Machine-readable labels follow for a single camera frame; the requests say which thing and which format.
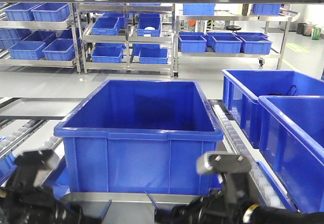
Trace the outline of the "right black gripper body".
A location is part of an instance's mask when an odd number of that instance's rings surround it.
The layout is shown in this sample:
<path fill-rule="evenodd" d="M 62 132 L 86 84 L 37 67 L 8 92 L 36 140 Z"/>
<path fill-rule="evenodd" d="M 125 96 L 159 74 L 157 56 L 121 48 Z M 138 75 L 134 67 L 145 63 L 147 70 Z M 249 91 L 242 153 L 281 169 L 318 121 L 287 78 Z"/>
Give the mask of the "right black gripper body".
<path fill-rule="evenodd" d="M 155 223 L 251 223 L 251 206 L 257 204 L 250 196 L 248 173 L 222 173 L 222 188 L 209 195 L 198 196 L 189 204 L 172 209 L 156 206 Z"/>

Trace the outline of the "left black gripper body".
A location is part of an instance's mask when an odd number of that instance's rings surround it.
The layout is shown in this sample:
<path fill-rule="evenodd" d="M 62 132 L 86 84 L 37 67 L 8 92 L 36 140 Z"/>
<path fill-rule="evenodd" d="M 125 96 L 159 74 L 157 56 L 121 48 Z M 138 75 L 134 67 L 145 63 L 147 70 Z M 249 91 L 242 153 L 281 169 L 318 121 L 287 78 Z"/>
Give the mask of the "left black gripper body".
<path fill-rule="evenodd" d="M 111 201 L 98 216 L 86 215 L 78 204 L 64 204 L 53 190 L 1 187 L 1 223 L 103 223 Z"/>

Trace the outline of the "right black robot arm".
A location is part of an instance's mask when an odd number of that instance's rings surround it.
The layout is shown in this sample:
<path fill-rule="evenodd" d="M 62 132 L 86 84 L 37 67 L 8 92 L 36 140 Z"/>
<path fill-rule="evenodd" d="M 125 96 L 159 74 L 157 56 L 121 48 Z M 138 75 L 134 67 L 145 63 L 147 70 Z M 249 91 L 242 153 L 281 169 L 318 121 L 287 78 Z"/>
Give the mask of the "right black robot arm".
<path fill-rule="evenodd" d="M 187 205 L 163 209 L 151 194 L 155 223 L 323 223 L 323 212 L 302 213 L 263 206 L 249 195 L 249 175 L 221 174 L 222 188 Z"/>

